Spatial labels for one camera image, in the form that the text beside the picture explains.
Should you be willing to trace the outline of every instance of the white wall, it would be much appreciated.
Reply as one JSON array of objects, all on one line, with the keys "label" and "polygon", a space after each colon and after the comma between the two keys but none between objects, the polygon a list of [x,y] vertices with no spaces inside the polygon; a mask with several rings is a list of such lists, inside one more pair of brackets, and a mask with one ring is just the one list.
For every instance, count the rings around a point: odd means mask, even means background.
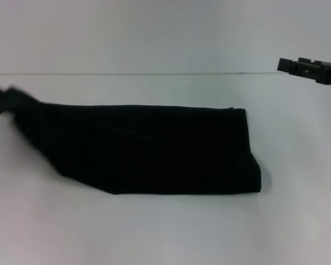
[{"label": "white wall", "polygon": [[[274,72],[281,56],[331,60],[328,2],[1,0],[0,73]],[[331,264],[331,87],[262,74],[0,84],[62,104],[246,108],[264,186],[113,196],[58,176],[1,116],[0,264]]]}]

